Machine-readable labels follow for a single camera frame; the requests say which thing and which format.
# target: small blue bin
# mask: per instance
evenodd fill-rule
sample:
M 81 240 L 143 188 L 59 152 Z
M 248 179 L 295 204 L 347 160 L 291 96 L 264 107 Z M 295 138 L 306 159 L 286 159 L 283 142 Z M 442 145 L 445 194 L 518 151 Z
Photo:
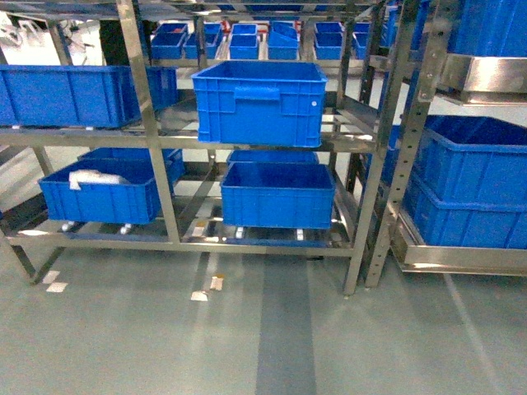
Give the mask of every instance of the small blue bin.
M 355 33 L 370 33 L 370 26 L 370 22 L 357 22 L 353 27 L 353 31 Z
M 413 172 L 447 202 L 527 204 L 527 128 L 429 116 Z
M 117 174 L 130 184 L 80 184 L 80 191 L 72 190 L 69 174 L 76 170 Z M 152 222 L 161 209 L 154 171 L 142 160 L 81 160 L 39 184 L 50 220 L 142 225 Z
M 343 49 L 341 33 L 315 35 L 315 52 L 319 60 L 339 60 Z
M 156 35 L 161 33 L 187 35 L 189 33 L 189 25 L 186 23 L 163 23 L 156 29 Z
M 313 63 L 223 62 L 192 76 L 201 142 L 320 145 L 326 76 Z
M 177 102 L 175 68 L 150 67 L 154 109 Z M 120 128 L 141 118 L 127 66 L 0 65 L 0 124 Z
M 228 165 L 233 162 L 319 163 L 319 157 L 311 151 L 235 150 L 227 158 Z
M 186 34 L 160 33 L 152 40 L 152 58 L 154 59 L 181 59 Z
M 403 204 L 429 245 L 527 249 L 527 205 L 443 202 L 415 174 Z
M 222 181 L 223 223 L 328 229 L 334 192 L 325 165 L 235 162 Z
M 296 60 L 298 35 L 289 22 L 275 21 L 271 24 L 268 39 L 269 59 Z
M 205 34 L 205 41 L 207 42 L 207 59 L 214 59 L 216 57 L 217 49 L 222 43 L 222 36 L 218 34 Z M 191 34 L 184 43 L 184 53 L 187 59 L 197 59 L 198 49 L 196 48 L 196 34 Z
M 380 46 L 391 47 L 397 37 L 397 20 L 399 19 L 399 8 L 398 6 L 387 6 L 385 21 L 382 24 L 382 30 L 380 33 Z
M 366 57 L 366 46 L 368 45 L 367 33 L 353 33 L 353 48 L 357 59 L 364 59 Z
M 525 0 L 461 0 L 449 52 L 474 56 L 527 57 Z
M 257 35 L 258 25 L 253 23 L 237 23 L 232 26 L 232 35 Z
M 229 50 L 231 59 L 258 59 L 258 36 L 233 35 Z
M 315 23 L 315 33 L 341 33 L 343 32 L 343 26 L 340 22 L 317 22 Z
M 163 150 L 165 158 L 166 175 L 170 191 L 174 192 L 174 183 L 184 174 L 184 162 L 182 150 Z M 144 160 L 150 164 L 150 152 L 147 148 L 97 148 L 87 152 L 79 159 L 101 159 L 101 160 Z

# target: blue floor stripe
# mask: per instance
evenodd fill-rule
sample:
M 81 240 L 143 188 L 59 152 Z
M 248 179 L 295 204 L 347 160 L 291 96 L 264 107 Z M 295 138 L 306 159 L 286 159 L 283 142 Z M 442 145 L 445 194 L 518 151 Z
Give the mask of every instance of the blue floor stripe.
M 305 259 L 267 257 L 256 395 L 315 395 Z

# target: white cloth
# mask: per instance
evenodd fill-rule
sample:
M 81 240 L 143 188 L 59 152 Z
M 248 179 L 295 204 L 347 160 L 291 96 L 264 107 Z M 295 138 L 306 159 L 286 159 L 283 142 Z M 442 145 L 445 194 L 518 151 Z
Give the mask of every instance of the white cloth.
M 129 181 L 117 174 L 105 174 L 98 170 L 77 170 L 69 174 L 69 188 L 80 191 L 85 184 L 130 184 Z

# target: crate handle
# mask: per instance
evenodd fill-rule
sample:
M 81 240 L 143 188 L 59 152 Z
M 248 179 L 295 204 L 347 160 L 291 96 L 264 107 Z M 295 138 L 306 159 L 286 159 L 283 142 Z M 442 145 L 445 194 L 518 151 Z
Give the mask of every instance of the crate handle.
M 280 90 L 278 88 L 237 86 L 234 89 L 234 98 L 240 100 L 280 100 Z

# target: gray epoxy floor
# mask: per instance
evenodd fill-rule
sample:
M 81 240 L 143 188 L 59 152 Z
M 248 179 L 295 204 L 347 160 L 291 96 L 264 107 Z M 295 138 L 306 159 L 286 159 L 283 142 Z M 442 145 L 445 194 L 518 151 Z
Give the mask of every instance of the gray epoxy floor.
M 434 100 L 431 112 L 527 124 L 527 109 Z M 83 152 L 48 149 L 55 168 Z M 0 168 L 0 209 L 37 193 L 40 176 L 29 150 Z M 30 251 L 38 263 L 49 252 Z M 345 300 L 345 267 L 67 249 L 54 270 L 68 286 L 51 294 L 0 258 L 0 394 L 527 394 L 527 279 L 404 275 L 390 260 L 379 288 Z M 190 301 L 217 273 L 223 291 Z

